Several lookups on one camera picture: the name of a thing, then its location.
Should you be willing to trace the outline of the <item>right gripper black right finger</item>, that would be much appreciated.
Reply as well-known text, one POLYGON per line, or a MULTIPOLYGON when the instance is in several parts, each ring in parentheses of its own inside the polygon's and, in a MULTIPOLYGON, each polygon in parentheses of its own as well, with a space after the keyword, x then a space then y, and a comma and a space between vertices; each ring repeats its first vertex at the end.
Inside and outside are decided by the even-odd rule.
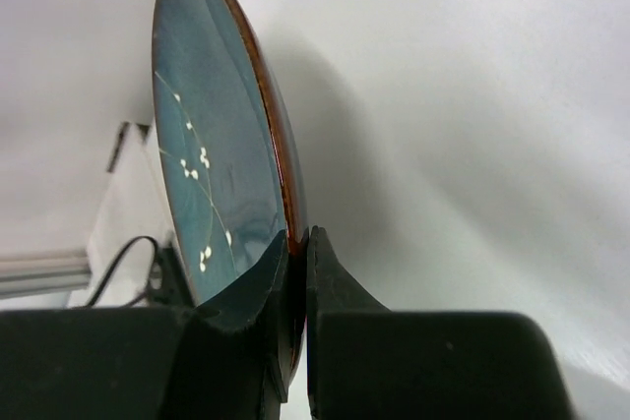
POLYGON ((393 311, 312 230, 306 278, 315 419, 572 419, 551 344, 514 312, 393 311))

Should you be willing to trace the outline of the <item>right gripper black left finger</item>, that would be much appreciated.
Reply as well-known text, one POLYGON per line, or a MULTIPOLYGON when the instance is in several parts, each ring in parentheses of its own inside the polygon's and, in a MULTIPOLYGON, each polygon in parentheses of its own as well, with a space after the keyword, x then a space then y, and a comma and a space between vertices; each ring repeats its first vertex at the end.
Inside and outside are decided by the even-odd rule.
POLYGON ((279 233, 198 307, 1 315, 5 419, 276 419, 288 391, 279 233))

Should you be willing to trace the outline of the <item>teal round plate white blossoms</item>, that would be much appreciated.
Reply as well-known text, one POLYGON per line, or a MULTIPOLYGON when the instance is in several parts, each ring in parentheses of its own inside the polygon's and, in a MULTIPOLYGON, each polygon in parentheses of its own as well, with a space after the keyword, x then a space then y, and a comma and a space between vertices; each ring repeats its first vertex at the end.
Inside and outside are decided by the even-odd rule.
POLYGON ((308 217, 284 100, 237 0, 156 0, 155 127, 182 269, 203 303, 277 236, 301 279, 308 217))

